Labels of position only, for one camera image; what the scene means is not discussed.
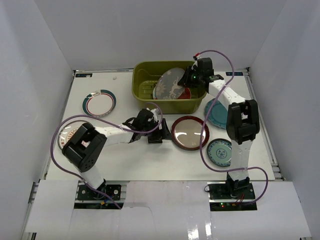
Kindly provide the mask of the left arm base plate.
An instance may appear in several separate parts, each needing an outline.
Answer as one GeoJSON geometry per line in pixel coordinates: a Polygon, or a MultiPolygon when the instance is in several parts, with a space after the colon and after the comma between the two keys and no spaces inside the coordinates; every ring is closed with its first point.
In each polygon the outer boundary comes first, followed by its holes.
{"type": "Polygon", "coordinates": [[[82,210],[120,210],[124,206],[126,189],[121,184],[105,184],[98,189],[90,189],[79,183],[74,208],[82,210]]]}

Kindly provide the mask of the red teal floral plate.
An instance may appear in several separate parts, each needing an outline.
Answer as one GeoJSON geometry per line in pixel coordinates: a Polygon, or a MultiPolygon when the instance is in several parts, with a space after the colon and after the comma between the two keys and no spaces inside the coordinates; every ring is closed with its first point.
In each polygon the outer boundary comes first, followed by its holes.
{"type": "Polygon", "coordinates": [[[181,100],[181,99],[191,99],[191,91],[189,88],[183,88],[178,86],[177,89],[181,92],[183,92],[178,96],[174,93],[175,90],[171,91],[174,86],[169,87],[169,92],[166,95],[163,95],[160,99],[161,100],[181,100]]]}

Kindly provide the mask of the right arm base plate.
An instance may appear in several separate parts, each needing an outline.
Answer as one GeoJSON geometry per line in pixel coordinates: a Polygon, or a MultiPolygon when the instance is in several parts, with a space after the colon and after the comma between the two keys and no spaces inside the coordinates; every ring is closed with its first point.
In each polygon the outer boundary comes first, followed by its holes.
{"type": "Polygon", "coordinates": [[[256,199],[253,185],[240,189],[238,193],[230,193],[225,183],[211,183],[204,187],[209,197],[211,212],[243,212],[257,211],[256,203],[249,204],[256,199]]]}

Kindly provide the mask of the dark red rimmed plate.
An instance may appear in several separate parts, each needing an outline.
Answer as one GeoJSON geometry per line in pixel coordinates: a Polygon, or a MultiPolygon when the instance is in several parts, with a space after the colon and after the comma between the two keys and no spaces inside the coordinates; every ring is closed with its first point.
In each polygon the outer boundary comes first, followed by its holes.
{"type": "Polygon", "coordinates": [[[202,133],[203,123],[202,119],[192,115],[178,118],[171,127],[172,141],[183,150],[199,150],[200,140],[202,140],[202,146],[205,146],[210,139],[210,130],[207,125],[204,126],[202,133]]]}

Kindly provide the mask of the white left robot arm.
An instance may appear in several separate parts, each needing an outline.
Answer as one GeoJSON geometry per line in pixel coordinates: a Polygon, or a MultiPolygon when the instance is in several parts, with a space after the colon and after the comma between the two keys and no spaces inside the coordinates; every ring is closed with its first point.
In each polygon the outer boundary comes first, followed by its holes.
{"type": "Polygon", "coordinates": [[[129,144],[147,137],[149,144],[161,144],[172,140],[167,122],[158,119],[160,111],[156,108],[142,109],[136,117],[131,117],[119,127],[97,127],[89,122],[83,123],[62,148],[62,154],[78,170],[89,185],[88,193],[99,200],[105,196],[105,179],[95,166],[102,150],[115,144],[129,144]]]}

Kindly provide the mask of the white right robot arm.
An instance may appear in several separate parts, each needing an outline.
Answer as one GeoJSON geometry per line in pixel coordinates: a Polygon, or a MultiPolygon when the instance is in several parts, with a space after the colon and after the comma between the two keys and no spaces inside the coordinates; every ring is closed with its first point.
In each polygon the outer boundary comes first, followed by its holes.
{"type": "Polygon", "coordinates": [[[227,172],[226,195],[236,200],[249,186],[250,149],[260,131],[258,103],[236,93],[230,81],[215,75],[211,58],[193,57],[195,62],[187,67],[179,86],[202,87],[227,110],[226,132],[231,140],[231,169],[227,172]]]}

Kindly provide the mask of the grey reindeer plate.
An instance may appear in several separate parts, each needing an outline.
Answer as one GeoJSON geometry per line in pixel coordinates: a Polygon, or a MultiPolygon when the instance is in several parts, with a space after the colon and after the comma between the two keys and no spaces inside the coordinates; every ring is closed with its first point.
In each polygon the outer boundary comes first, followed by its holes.
{"type": "Polygon", "coordinates": [[[176,100],[185,88],[178,85],[182,79],[185,70],[182,68],[172,68],[166,71],[158,80],[153,90],[153,98],[156,100],[176,100]]]}

